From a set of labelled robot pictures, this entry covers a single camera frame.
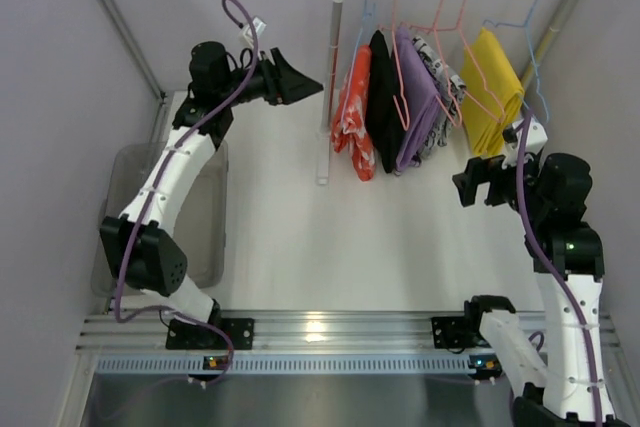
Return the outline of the orange white patterned trousers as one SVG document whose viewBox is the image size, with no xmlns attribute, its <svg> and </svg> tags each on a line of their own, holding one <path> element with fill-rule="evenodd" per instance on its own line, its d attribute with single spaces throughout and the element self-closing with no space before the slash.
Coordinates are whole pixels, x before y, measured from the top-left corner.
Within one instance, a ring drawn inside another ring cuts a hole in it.
<svg viewBox="0 0 640 427">
<path fill-rule="evenodd" d="M 358 48 L 354 65 L 345 75 L 339 106 L 333 116 L 331 145 L 335 153 L 347 150 L 358 179 L 367 182 L 376 171 L 372 139 L 365 125 L 372 52 L 368 45 Z"/>
</svg>

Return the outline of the light blue wire hanger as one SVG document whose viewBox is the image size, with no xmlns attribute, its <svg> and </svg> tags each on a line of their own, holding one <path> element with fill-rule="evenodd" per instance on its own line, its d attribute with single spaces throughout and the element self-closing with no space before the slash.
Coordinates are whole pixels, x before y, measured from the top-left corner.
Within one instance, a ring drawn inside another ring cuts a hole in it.
<svg viewBox="0 0 640 427">
<path fill-rule="evenodd" d="M 349 70 L 349 79 L 347 83 L 347 96 L 350 96 L 351 94 L 353 79 L 355 75 L 355 63 L 358 55 L 358 50 L 360 46 L 363 44 L 363 39 L 366 36 L 366 34 L 372 31 L 375 15 L 376 15 L 376 3 L 371 2 L 370 0 L 363 0 L 359 31 L 356 37 L 356 43 L 354 45 L 352 58 L 351 58 L 351 65 Z"/>
</svg>

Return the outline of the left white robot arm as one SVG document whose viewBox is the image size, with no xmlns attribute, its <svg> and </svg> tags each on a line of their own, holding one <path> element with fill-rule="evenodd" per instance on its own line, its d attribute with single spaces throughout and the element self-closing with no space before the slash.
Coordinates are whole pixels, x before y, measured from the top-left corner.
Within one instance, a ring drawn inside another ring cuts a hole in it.
<svg viewBox="0 0 640 427">
<path fill-rule="evenodd" d="M 197 44 L 190 54 L 191 81 L 168 140 L 133 199 L 117 216 L 105 217 L 100 240 L 116 281 L 114 315 L 126 323 L 141 315 L 122 312 L 125 288 L 152 299 L 150 309 L 170 313 L 166 348 L 234 351 L 220 304 L 187 273 L 188 260 L 173 238 L 192 185 L 217 153 L 233 120 L 233 108 L 262 99 L 291 105 L 322 91 L 320 82 L 286 61 L 279 49 L 246 48 L 235 59 L 223 44 Z"/>
</svg>

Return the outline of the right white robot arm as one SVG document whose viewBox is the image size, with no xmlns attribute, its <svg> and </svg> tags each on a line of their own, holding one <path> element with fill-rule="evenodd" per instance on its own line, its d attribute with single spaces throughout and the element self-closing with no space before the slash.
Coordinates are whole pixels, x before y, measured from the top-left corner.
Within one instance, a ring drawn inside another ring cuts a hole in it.
<svg viewBox="0 0 640 427">
<path fill-rule="evenodd" d="M 503 161 L 472 158 L 452 181 L 463 206 L 473 205 L 478 187 L 487 184 L 486 205 L 507 204 L 528 218 L 525 247 L 543 300 L 546 353 L 536 351 L 506 297 L 472 297 L 464 304 L 464 325 L 495 352 L 511 385 L 514 425 L 621 426 L 600 351 L 603 246 L 583 219 L 590 166 L 566 153 L 527 155 L 518 178 Z"/>
</svg>

